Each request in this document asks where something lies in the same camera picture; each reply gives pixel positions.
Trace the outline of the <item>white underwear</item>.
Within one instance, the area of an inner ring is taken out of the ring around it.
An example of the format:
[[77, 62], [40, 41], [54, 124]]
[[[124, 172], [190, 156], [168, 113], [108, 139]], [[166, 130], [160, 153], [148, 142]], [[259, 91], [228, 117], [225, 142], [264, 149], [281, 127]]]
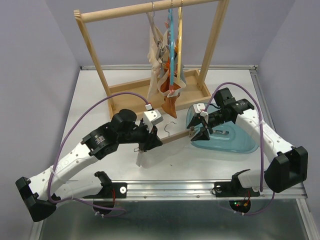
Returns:
[[155, 150], [148, 150], [145, 152], [138, 152], [135, 164], [140, 168], [149, 169], [156, 165], [157, 162], [157, 152]]

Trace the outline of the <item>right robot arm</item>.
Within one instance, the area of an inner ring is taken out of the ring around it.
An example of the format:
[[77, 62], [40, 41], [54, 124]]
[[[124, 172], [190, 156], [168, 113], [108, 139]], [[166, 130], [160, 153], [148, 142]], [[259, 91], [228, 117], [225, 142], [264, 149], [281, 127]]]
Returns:
[[209, 105], [204, 103], [195, 103], [191, 107], [193, 116], [187, 128], [201, 126], [191, 140], [208, 141], [214, 127], [232, 122], [255, 141], [262, 152], [260, 156], [269, 161], [267, 169], [245, 169], [235, 173], [228, 187], [233, 194], [242, 195], [254, 188], [262, 191], [265, 187], [280, 193], [307, 179], [307, 150], [280, 137], [249, 100], [236, 100], [227, 87], [218, 90], [213, 99], [218, 107], [214, 112], [209, 113]]

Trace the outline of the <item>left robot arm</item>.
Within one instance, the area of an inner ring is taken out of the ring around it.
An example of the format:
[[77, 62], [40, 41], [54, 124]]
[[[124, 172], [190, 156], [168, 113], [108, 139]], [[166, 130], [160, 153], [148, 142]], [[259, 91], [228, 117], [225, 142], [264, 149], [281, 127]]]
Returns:
[[94, 206], [101, 215], [107, 215], [115, 206], [116, 198], [125, 198], [121, 189], [125, 183], [114, 184], [104, 171], [97, 171], [83, 180], [72, 177], [117, 151], [120, 144], [138, 144], [140, 152], [162, 146], [156, 124], [163, 121], [158, 110], [143, 113], [139, 124], [137, 115], [122, 109], [107, 122], [86, 135], [76, 147], [42, 173], [31, 178], [20, 177], [15, 185], [34, 222], [40, 222], [57, 209], [58, 204], [83, 197], [102, 197], [112, 202], [105, 207]]

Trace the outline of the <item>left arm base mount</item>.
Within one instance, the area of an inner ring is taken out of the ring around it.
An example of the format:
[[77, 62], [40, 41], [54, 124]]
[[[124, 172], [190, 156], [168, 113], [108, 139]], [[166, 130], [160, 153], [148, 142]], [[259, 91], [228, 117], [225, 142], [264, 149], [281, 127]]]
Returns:
[[114, 182], [104, 171], [94, 174], [100, 180], [101, 189], [94, 195], [95, 199], [125, 199], [127, 197], [128, 184], [126, 182]]

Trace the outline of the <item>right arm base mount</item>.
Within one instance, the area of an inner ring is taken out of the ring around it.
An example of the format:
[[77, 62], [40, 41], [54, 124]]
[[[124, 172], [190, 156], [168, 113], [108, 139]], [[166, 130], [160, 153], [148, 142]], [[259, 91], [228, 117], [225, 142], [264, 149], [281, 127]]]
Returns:
[[259, 197], [260, 192], [254, 191], [253, 188], [242, 187], [239, 175], [248, 172], [249, 169], [245, 169], [236, 172], [231, 176], [230, 181], [217, 181], [214, 183], [214, 187], [211, 193], [217, 198], [231, 198], [231, 197]]

